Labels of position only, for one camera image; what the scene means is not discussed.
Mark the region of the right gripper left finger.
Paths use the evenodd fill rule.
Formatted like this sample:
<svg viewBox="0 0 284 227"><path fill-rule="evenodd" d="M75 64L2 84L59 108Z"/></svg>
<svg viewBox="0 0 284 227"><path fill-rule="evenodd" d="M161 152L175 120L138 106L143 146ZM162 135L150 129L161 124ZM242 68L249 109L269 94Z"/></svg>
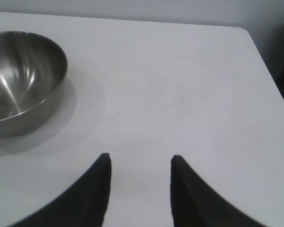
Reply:
<svg viewBox="0 0 284 227"><path fill-rule="evenodd" d="M101 227L108 208L112 163L102 153L93 165L54 201L15 227Z"/></svg>

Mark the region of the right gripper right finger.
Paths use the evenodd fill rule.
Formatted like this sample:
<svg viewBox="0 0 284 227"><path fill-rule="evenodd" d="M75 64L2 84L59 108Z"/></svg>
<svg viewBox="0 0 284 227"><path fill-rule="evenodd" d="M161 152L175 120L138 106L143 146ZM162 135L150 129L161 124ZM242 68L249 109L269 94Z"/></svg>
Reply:
<svg viewBox="0 0 284 227"><path fill-rule="evenodd" d="M170 204L175 227L262 227L214 191L180 155L170 169Z"/></svg>

